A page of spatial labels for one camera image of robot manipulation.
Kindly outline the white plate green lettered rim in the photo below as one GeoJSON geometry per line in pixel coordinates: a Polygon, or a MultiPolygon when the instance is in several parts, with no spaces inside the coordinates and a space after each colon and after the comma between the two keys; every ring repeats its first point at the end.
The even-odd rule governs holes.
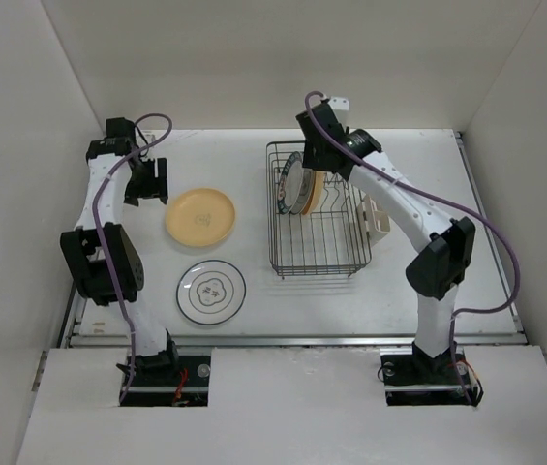
{"type": "Polygon", "coordinates": [[[282,215],[299,214],[313,186],[313,171],[303,166],[303,154],[292,152],[281,171],[277,188],[277,208],[282,215]]]}

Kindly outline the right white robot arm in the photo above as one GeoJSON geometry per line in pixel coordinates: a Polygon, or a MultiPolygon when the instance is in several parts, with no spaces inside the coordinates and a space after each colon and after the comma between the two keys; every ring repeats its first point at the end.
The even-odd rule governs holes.
{"type": "Polygon", "coordinates": [[[331,99],[296,115],[305,138],[308,168],[340,175],[376,202],[400,228],[416,252],[405,275],[417,294],[417,331],[411,358],[413,374],[432,382],[451,355],[450,324],[458,287],[471,263],[475,225],[455,219],[412,186],[368,132],[350,131],[337,117],[331,99]]]}

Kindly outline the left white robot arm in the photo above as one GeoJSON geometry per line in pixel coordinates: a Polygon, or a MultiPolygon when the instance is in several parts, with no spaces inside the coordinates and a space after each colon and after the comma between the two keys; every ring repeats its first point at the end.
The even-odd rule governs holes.
{"type": "Polygon", "coordinates": [[[130,307],[143,289],[144,269],[122,224],[125,206],[168,200],[167,160],[147,154],[155,143],[135,121],[106,121],[105,136],[87,149],[84,206],[74,228],[61,234],[60,248],[79,294],[123,318],[132,354],[122,371],[165,385],[179,375],[180,361],[168,331],[143,308],[130,307]]]}

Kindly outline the white plate dark rim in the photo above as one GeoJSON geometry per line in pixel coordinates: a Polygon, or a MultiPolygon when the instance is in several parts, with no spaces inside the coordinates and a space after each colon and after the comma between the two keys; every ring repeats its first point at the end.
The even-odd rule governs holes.
{"type": "Polygon", "coordinates": [[[243,307],[247,284],[231,263],[208,260],[194,264],[177,284],[180,313],[200,326],[218,326],[232,319],[243,307]]]}

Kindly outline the orange plate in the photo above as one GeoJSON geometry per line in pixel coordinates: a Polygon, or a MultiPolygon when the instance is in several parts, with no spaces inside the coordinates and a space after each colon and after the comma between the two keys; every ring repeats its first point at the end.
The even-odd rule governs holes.
{"type": "Polygon", "coordinates": [[[167,208],[165,226],[178,243],[195,248],[221,243],[233,231],[232,200],[213,188],[196,188],[179,195],[167,208]]]}
{"type": "Polygon", "coordinates": [[[311,214],[319,205],[320,197],[324,188],[325,172],[321,170],[316,170],[313,172],[313,186],[311,194],[306,201],[303,209],[301,210],[302,215],[311,214]]]}

